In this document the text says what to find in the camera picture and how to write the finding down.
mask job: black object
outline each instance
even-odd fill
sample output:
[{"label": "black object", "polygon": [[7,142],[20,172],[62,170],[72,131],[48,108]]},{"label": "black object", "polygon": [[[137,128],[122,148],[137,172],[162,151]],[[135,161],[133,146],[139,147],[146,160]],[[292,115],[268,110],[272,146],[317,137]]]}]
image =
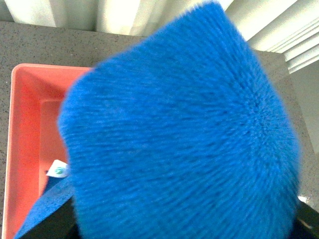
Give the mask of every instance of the black object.
[{"label": "black object", "polygon": [[306,203],[300,202],[289,239],[319,239],[319,213]]},{"label": "black object", "polygon": [[72,199],[21,237],[21,239],[77,238],[80,237],[73,213]]},{"label": "black object", "polygon": [[[21,239],[80,239],[69,199],[55,213],[26,233]],[[319,239],[319,213],[300,202],[296,221],[289,239]]]}]

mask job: orange tray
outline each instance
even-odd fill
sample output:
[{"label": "orange tray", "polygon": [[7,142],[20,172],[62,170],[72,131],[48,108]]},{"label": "orange tray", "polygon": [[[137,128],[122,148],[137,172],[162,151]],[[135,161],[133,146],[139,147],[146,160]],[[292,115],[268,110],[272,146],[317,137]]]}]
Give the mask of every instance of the orange tray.
[{"label": "orange tray", "polygon": [[66,162],[59,108],[68,88],[89,69],[34,64],[13,69],[2,239],[12,239],[21,227],[53,160]]}]

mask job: small tag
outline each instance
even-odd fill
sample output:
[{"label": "small tag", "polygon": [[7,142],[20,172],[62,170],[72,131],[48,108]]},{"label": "small tag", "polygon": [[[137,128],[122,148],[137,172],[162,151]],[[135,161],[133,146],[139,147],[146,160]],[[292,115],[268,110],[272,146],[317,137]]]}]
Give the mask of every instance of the small tag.
[{"label": "small tag", "polygon": [[69,175],[68,165],[55,159],[46,175],[54,178],[65,178]]}]

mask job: gray countertop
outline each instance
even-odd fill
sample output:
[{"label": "gray countertop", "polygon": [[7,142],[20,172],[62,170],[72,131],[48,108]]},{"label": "gray countertop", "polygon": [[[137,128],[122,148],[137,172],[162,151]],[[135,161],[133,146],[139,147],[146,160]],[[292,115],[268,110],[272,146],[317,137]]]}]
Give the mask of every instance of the gray countertop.
[{"label": "gray countertop", "polygon": [[[4,197],[7,129],[11,71],[20,63],[64,66],[94,66],[102,59],[136,43],[140,37],[69,30],[0,22],[0,227]],[[319,210],[319,163],[316,161],[307,128],[298,105],[283,55],[257,52],[262,64],[281,94],[303,148],[301,194]]]}]

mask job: white wall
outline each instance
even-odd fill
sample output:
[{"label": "white wall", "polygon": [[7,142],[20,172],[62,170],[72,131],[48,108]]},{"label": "white wall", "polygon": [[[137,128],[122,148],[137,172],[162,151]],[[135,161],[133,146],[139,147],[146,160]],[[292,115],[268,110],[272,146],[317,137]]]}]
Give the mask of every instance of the white wall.
[{"label": "white wall", "polygon": [[291,78],[296,90],[308,133],[319,153],[319,61],[316,61],[294,73]]}]

